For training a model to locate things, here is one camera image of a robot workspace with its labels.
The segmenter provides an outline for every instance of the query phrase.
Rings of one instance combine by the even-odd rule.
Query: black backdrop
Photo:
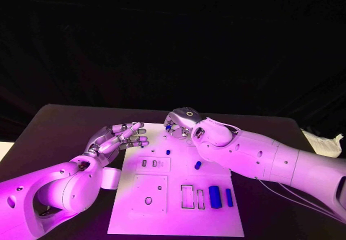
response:
[[[0,9],[0,140],[46,104],[281,116],[346,132],[346,3],[21,1]]]

